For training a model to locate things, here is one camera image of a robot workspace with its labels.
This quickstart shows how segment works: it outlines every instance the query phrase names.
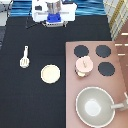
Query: white bowl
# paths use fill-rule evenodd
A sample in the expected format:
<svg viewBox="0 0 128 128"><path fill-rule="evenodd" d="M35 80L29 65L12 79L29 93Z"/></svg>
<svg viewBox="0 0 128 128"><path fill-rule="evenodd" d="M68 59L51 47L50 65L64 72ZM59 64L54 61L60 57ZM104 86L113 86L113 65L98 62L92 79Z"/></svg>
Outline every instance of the white bowl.
<svg viewBox="0 0 128 128"><path fill-rule="evenodd" d="M115 116L112 97L99 87L87 87L76 98L76 111L80 119L91 127L105 127Z"/></svg>

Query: black cable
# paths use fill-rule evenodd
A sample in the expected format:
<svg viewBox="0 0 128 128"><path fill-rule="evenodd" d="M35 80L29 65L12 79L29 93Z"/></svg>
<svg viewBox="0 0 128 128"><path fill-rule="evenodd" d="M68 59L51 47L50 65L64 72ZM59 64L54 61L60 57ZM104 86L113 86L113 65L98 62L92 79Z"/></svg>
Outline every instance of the black cable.
<svg viewBox="0 0 128 128"><path fill-rule="evenodd" d="M10 10L10 8L9 8L9 7L10 7L10 5L11 5L12 1L13 1L13 0L11 0L11 1L10 1L10 3L9 3L9 5L8 5L8 9L7 9L7 18L9 17L8 10Z"/></svg>
<svg viewBox="0 0 128 128"><path fill-rule="evenodd" d="M29 14L28 14L27 19L26 19L26 25L25 25L25 28L26 28L26 29L29 29L29 28L31 28L31 27L33 27L33 26L36 26L36 25L38 25L38 24L42 24L42 23L43 23L43 22L39 22L39 23L32 24L31 26L28 26L28 20L29 20L29 16L30 16L31 11L32 11L32 7L30 8Z"/></svg>

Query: small cream plate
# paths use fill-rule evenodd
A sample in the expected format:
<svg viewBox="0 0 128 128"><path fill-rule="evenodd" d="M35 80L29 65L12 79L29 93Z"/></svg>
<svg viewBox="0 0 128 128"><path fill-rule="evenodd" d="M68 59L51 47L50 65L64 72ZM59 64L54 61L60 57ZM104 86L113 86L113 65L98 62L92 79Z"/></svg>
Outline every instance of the small cream plate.
<svg viewBox="0 0 128 128"><path fill-rule="evenodd" d="M56 65L46 65L41 70L41 78L48 84L55 83L60 78L60 69Z"/></svg>

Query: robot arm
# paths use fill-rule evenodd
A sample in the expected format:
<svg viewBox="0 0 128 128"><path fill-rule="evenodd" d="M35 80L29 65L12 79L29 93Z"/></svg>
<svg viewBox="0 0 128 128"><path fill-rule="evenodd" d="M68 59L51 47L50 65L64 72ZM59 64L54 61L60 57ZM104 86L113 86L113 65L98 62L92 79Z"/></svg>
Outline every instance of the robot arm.
<svg viewBox="0 0 128 128"><path fill-rule="evenodd" d="M46 26L56 27L75 20L75 3L61 0L32 0L32 17L35 22L46 21Z"/></svg>

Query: black table surface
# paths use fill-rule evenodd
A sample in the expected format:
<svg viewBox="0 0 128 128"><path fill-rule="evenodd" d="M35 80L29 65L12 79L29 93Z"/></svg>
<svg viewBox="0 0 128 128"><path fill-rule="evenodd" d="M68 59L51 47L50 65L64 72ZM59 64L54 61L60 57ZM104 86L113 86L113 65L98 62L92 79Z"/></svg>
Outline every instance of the black table surface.
<svg viewBox="0 0 128 128"><path fill-rule="evenodd" d="M0 51L0 128L66 128L65 43L111 41L107 16L79 16L66 28L26 29L25 21L26 17L7 20ZM30 66L22 69L25 46ZM41 79L47 64L61 70L59 81L52 85Z"/></svg>

